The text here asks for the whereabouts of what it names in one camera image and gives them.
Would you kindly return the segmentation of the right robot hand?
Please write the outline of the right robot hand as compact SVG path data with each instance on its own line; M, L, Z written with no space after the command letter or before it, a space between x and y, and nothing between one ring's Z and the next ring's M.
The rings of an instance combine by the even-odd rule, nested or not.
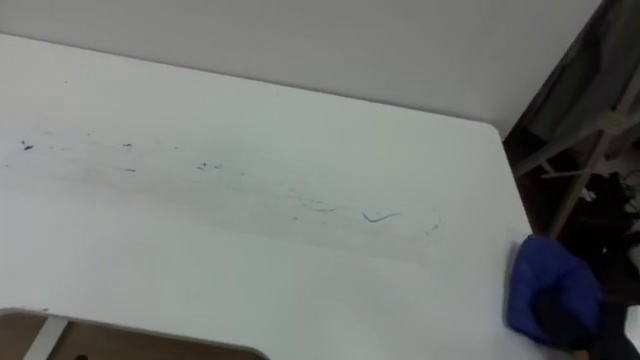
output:
M600 328L590 330L561 302L556 291L539 292L532 299L538 326L574 359L639 360L639 350L625 333L628 306L624 302L599 304Z

